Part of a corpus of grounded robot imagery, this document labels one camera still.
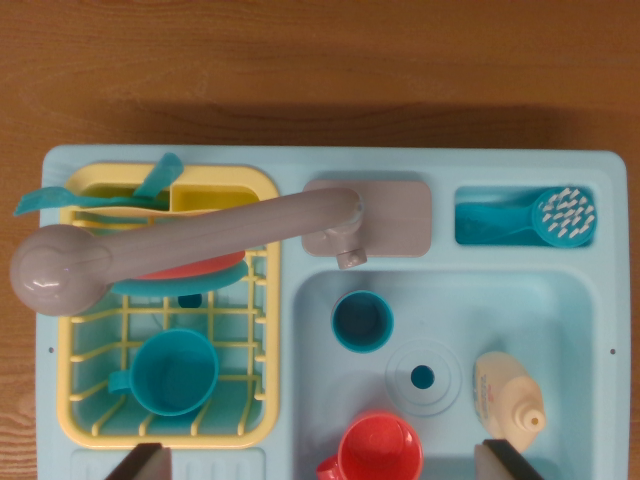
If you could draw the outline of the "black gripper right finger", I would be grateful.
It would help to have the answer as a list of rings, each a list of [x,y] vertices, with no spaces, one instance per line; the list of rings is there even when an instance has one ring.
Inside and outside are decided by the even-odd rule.
[[[543,480],[538,471],[504,439],[474,447],[476,480]]]

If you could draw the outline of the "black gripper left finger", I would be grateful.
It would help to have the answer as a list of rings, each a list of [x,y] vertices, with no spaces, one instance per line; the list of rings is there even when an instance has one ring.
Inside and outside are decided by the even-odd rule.
[[[170,480],[171,449],[140,443],[107,475],[106,480]]]

